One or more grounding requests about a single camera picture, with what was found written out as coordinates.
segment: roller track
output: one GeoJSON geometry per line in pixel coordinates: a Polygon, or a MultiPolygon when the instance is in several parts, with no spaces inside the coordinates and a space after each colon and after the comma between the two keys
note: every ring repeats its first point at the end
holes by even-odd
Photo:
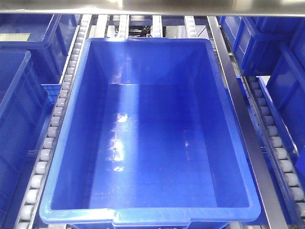
{"type": "Polygon", "coordinates": [[[41,195],[51,165],[52,156],[56,147],[61,123],[65,115],[66,106],[73,86],[75,72],[80,60],[83,44],[86,40],[90,27],[91,15],[83,15],[74,44],[70,50],[70,58],[66,65],[65,74],[61,84],[61,90],[57,103],[52,111],[51,121],[47,129],[41,149],[38,153],[34,169],[32,171],[20,210],[15,223],[16,229],[33,228],[36,213],[40,203],[41,195]]]}

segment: plastic container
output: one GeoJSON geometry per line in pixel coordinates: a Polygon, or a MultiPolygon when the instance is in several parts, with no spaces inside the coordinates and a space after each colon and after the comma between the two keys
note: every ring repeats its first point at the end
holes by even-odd
{"type": "Polygon", "coordinates": [[[40,83],[58,83],[77,26],[75,15],[1,14],[0,21],[0,47],[30,50],[40,83]],[[5,33],[14,38],[3,41],[5,33]]]}
{"type": "Polygon", "coordinates": [[[87,40],[42,220],[216,229],[259,213],[211,43],[87,40]]]}
{"type": "Polygon", "coordinates": [[[283,56],[270,77],[267,89],[301,152],[305,145],[305,70],[285,43],[283,56]]]}
{"type": "Polygon", "coordinates": [[[300,18],[222,17],[222,25],[244,76],[271,75],[300,18]]]}
{"type": "Polygon", "coordinates": [[[33,70],[31,53],[0,50],[0,227],[28,151],[37,143],[46,100],[47,93],[33,70]]]}

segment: roller conveyor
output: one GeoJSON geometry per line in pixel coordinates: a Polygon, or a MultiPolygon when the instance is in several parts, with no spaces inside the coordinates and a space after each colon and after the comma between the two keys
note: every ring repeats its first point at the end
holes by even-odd
{"type": "MultiPolygon", "coordinates": [[[[105,37],[107,34],[108,15],[99,15],[94,37],[105,37]]],[[[197,38],[195,30],[195,19],[193,16],[184,16],[187,38],[197,38]]],[[[118,38],[127,38],[129,32],[129,15],[120,15],[120,25],[118,38]]],[[[51,165],[53,151],[56,147],[56,141],[60,132],[62,119],[70,97],[70,91],[73,86],[75,72],[77,70],[79,56],[82,46],[86,38],[89,36],[92,28],[92,16],[83,15],[79,29],[76,31],[73,39],[69,60],[66,64],[65,74],[62,79],[62,88],[53,109],[51,122],[47,135],[43,141],[42,148],[38,154],[28,187],[25,193],[20,212],[16,221],[15,228],[31,229],[35,227],[35,218],[39,209],[39,202],[43,192],[44,183],[47,179],[48,170],[51,165]]],[[[264,167],[263,155],[259,147],[258,141],[255,139],[255,131],[252,126],[250,116],[245,113],[246,104],[242,104],[241,91],[237,88],[237,79],[234,73],[233,64],[229,52],[225,49],[223,37],[220,36],[220,29],[216,21],[216,17],[208,17],[205,20],[208,34],[212,44],[215,47],[215,55],[219,60],[221,69],[223,70],[224,82],[230,91],[231,99],[239,122],[241,132],[244,137],[245,147],[248,151],[251,167],[254,171],[254,177],[258,185],[259,193],[264,205],[265,214],[268,219],[269,228],[286,229],[295,225],[287,225],[281,207],[276,197],[276,193],[272,188],[272,181],[268,175],[267,168],[264,167]]],[[[162,18],[161,16],[152,16],[153,37],[162,37],[162,18]]],[[[265,148],[272,161],[272,166],[276,174],[277,181],[282,183],[281,192],[285,199],[286,207],[290,212],[290,217],[297,222],[298,228],[304,228],[305,219],[305,201],[304,191],[299,182],[296,171],[290,159],[288,150],[281,139],[281,133],[277,128],[272,109],[269,107],[268,94],[262,80],[259,78],[241,77],[244,89],[248,95],[256,120],[260,126],[265,148]]],[[[66,225],[50,225],[49,228],[66,228],[66,225]]],[[[251,228],[251,226],[243,226],[242,224],[231,224],[228,228],[251,228]]]]}

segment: shelving rack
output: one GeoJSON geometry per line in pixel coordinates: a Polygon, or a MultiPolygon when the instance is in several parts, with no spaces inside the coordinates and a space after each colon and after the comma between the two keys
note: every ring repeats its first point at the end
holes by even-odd
{"type": "MultiPolygon", "coordinates": [[[[57,103],[53,109],[52,119],[45,140],[43,142],[40,153],[38,154],[31,178],[29,180],[24,200],[20,207],[20,212],[16,221],[15,228],[32,229],[36,228],[35,219],[37,217],[37,209],[39,207],[40,198],[43,193],[45,180],[47,179],[48,170],[51,165],[52,153],[56,147],[56,141],[60,132],[62,119],[64,117],[75,72],[77,71],[79,56],[82,47],[88,37],[106,37],[107,27],[109,25],[119,25],[118,38],[127,38],[130,25],[151,25],[152,36],[162,37],[162,26],[166,25],[184,25],[188,38],[196,38],[196,25],[205,25],[208,31],[209,39],[214,47],[214,52],[222,70],[223,81],[228,90],[233,107],[236,113],[236,120],[240,126],[240,131],[244,139],[244,146],[247,151],[249,165],[253,171],[254,181],[257,184],[258,194],[261,198],[264,212],[267,217],[268,225],[245,226],[241,223],[234,222],[227,226],[228,229],[242,228],[258,228],[258,229],[294,229],[305,228],[304,221],[301,218],[289,183],[285,180],[285,173],[280,166],[280,160],[274,151],[271,138],[266,131],[263,122],[263,115],[259,110],[255,95],[251,90],[251,83],[241,75],[241,81],[244,91],[247,95],[248,103],[251,106],[255,119],[251,119],[248,105],[246,104],[241,90],[240,84],[236,78],[238,72],[237,64],[234,60],[231,50],[225,43],[225,37],[214,16],[204,15],[257,15],[257,16],[305,16],[305,1],[297,1],[292,3],[289,0],[272,1],[266,6],[264,0],[236,0],[236,1],[177,1],[174,5],[166,5],[166,1],[149,1],[149,0],[110,0],[110,1],[94,1],[87,0],[85,3],[80,0],[73,2],[61,0],[56,4],[52,2],[44,2],[39,0],[30,0],[20,2],[18,0],[0,0],[1,13],[89,13],[82,16],[80,25],[76,31],[71,44],[70,54],[67,59],[66,68],[64,70],[61,92],[58,96],[57,103]],[[183,16],[184,14],[192,14],[194,16],[183,16]],[[273,181],[271,179],[268,167],[264,160],[262,148],[257,137],[258,132],[262,135],[265,149],[271,158],[274,173],[277,181],[280,183],[282,195],[285,197],[285,203],[290,211],[290,215],[297,222],[295,225],[287,225],[283,211],[280,206],[278,196],[276,194],[273,181]],[[48,154],[48,160],[43,160],[41,155],[48,154]],[[37,174],[36,166],[40,166],[43,162],[45,171],[43,174],[37,174]],[[40,186],[31,187],[31,181],[34,176],[40,175],[40,186]],[[27,204],[29,193],[35,192],[36,200],[31,205],[31,210],[24,216],[24,206],[27,204]]],[[[263,89],[262,81],[258,81],[259,89],[263,89]]],[[[266,93],[262,97],[267,101],[269,98],[266,93]]],[[[50,229],[65,229],[67,225],[49,225],[50,229]]]]}

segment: metal rail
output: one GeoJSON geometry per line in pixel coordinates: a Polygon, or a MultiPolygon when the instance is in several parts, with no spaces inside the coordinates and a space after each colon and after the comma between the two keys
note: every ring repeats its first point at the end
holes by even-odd
{"type": "Polygon", "coordinates": [[[269,227],[288,229],[217,19],[208,17],[208,21],[269,227]]]}
{"type": "Polygon", "coordinates": [[[152,23],[152,36],[163,37],[162,17],[160,15],[153,15],[152,23]]]}
{"type": "Polygon", "coordinates": [[[305,16],[305,1],[0,0],[0,13],[305,16]]]}

